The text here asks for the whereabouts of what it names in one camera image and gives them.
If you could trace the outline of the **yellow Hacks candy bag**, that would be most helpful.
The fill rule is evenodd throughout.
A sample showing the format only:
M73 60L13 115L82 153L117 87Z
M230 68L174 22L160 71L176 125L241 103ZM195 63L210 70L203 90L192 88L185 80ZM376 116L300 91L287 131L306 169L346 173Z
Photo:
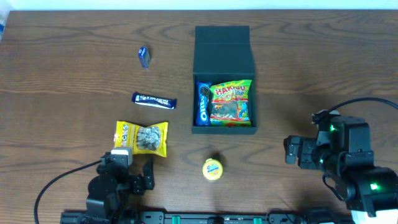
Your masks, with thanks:
M127 121L117 121L114 147L130 147L133 154L167 157L168 127L168 122L142 127Z

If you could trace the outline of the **yellow Mentos gum bottle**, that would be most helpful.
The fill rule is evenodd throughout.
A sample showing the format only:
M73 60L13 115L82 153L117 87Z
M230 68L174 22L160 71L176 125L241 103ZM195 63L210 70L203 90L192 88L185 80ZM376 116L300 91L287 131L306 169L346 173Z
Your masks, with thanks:
M205 179L217 181L223 175L223 165L216 159L207 159L202 167L202 173Z

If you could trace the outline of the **green Haribo gummy bag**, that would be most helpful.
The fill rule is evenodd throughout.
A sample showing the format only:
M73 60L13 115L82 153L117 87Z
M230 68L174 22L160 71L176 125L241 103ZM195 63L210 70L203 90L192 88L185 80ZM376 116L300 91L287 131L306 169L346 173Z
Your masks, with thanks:
M210 87L212 126L252 126L248 107L251 82L238 80Z

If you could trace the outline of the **blue Oreo cookie pack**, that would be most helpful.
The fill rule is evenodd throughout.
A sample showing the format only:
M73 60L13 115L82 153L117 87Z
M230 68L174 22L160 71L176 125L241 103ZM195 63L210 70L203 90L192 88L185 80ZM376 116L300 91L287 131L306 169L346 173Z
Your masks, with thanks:
M196 85L198 93L198 110L195 122L197 126L209 126L211 122L208 114L208 104L210 99L211 82L196 81Z

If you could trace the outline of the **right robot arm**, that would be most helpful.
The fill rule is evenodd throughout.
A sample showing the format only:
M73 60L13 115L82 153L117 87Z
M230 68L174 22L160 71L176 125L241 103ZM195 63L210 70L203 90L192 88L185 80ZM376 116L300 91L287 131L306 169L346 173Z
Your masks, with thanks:
M334 195L351 211L375 218L378 211L397 209L397 174L374 164L370 128L364 119L331 115L320 121L316 138L284 139L285 161L301 169L320 170L332 179Z

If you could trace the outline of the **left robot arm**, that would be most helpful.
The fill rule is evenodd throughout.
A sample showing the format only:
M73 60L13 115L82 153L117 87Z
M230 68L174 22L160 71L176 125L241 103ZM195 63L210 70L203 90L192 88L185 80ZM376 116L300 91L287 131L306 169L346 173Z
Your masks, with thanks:
M142 174L132 175L127 156L108 155L101 158L96 171L98 176L88 184L86 212L80 223L139 223L129 198L154 188L153 160L144 164Z

